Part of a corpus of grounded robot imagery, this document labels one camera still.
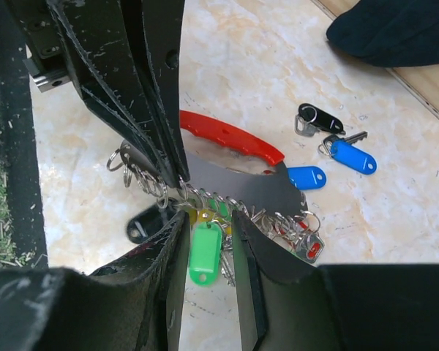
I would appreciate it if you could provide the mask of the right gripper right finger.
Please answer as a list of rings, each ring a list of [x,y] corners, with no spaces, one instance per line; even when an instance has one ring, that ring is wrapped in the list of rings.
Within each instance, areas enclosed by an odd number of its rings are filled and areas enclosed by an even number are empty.
[[[439,350],[439,264],[311,266],[232,216],[243,350]]]

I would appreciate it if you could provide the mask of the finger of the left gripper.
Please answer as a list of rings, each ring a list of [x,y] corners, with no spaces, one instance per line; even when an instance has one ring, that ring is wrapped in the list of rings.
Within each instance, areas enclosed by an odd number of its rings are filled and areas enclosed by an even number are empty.
[[[87,108],[141,152],[166,181],[160,130],[130,50],[122,1],[48,1],[70,79]]]
[[[188,180],[180,130],[179,61],[184,1],[122,1],[130,50],[163,143],[166,181]]]

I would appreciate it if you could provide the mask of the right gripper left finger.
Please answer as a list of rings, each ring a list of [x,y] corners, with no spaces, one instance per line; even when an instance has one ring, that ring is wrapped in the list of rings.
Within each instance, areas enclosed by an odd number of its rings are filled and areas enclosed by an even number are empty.
[[[0,268],[0,350],[177,350],[188,215],[83,275],[68,268]]]

